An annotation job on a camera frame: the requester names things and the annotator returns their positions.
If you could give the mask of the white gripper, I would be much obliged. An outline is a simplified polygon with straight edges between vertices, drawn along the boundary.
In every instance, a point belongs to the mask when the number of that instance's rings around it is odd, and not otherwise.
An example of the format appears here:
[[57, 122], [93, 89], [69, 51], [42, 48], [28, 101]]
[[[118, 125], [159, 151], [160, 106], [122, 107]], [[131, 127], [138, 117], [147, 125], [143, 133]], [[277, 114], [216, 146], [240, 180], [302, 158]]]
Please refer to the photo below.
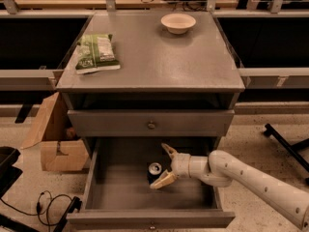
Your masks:
[[172, 172], [165, 170], [152, 184], [150, 184], [151, 189], [161, 189], [165, 186], [171, 185], [177, 179], [190, 177], [189, 165], [191, 155], [178, 153], [176, 149], [166, 143], [162, 143], [161, 147], [171, 159]]

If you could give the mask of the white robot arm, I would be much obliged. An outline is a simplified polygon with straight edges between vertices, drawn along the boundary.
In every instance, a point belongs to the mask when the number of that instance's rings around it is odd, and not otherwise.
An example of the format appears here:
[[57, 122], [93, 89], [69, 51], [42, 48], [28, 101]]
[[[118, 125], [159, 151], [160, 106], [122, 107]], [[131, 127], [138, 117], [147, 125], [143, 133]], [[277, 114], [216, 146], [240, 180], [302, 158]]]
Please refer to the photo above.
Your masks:
[[191, 156], [179, 153], [168, 144], [161, 146], [171, 160], [171, 170], [164, 170], [150, 184], [151, 189], [161, 189], [182, 178], [198, 179], [220, 188], [237, 181], [302, 232], [309, 232], [308, 192], [247, 165], [225, 151], [214, 150], [207, 157]]

